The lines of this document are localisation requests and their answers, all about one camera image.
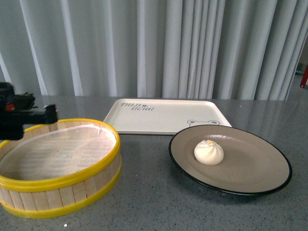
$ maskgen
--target curtain fold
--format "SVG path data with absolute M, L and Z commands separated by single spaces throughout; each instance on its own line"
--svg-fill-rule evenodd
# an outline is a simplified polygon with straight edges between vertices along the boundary
M 307 0 L 0 0 L 16 93 L 286 100 Z

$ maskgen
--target table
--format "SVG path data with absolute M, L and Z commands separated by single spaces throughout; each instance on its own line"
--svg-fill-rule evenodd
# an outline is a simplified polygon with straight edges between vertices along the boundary
M 119 98 L 39 96 L 55 103 L 59 119 L 103 121 Z M 103 198 L 75 213 L 25 219 L 0 208 L 0 230 L 306 230 L 308 216 L 308 103 L 210 100 L 235 128 L 275 145 L 293 168 L 291 182 L 274 194 L 247 197 L 202 186 L 172 163 L 172 136 L 120 135 L 119 181 Z

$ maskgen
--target clear plastic film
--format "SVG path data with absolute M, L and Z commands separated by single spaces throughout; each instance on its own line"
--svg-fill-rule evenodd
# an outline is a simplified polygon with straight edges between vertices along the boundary
M 31 138 L 0 161 L 0 175 L 15 180 L 46 180 L 81 171 L 107 156 L 114 134 L 95 125 L 61 129 Z

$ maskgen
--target bamboo steamer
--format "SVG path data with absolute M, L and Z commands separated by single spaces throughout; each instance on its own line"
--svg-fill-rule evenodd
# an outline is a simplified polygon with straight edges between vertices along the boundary
M 104 196 L 120 176 L 120 137 L 110 125 L 92 119 L 65 119 L 52 125 L 25 130 L 19 141 L 0 144 L 0 161 L 14 147 L 33 137 L 65 128 L 95 125 L 115 136 L 112 150 L 97 163 L 78 172 L 47 180 L 15 180 L 0 175 L 0 203 L 8 212 L 24 218 L 52 218 L 80 210 Z

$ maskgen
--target white tray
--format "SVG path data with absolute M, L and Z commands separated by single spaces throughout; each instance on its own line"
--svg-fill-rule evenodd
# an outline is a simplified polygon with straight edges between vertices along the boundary
M 214 103 L 188 100 L 120 99 L 104 122 L 120 134 L 174 135 L 202 124 L 231 127 Z

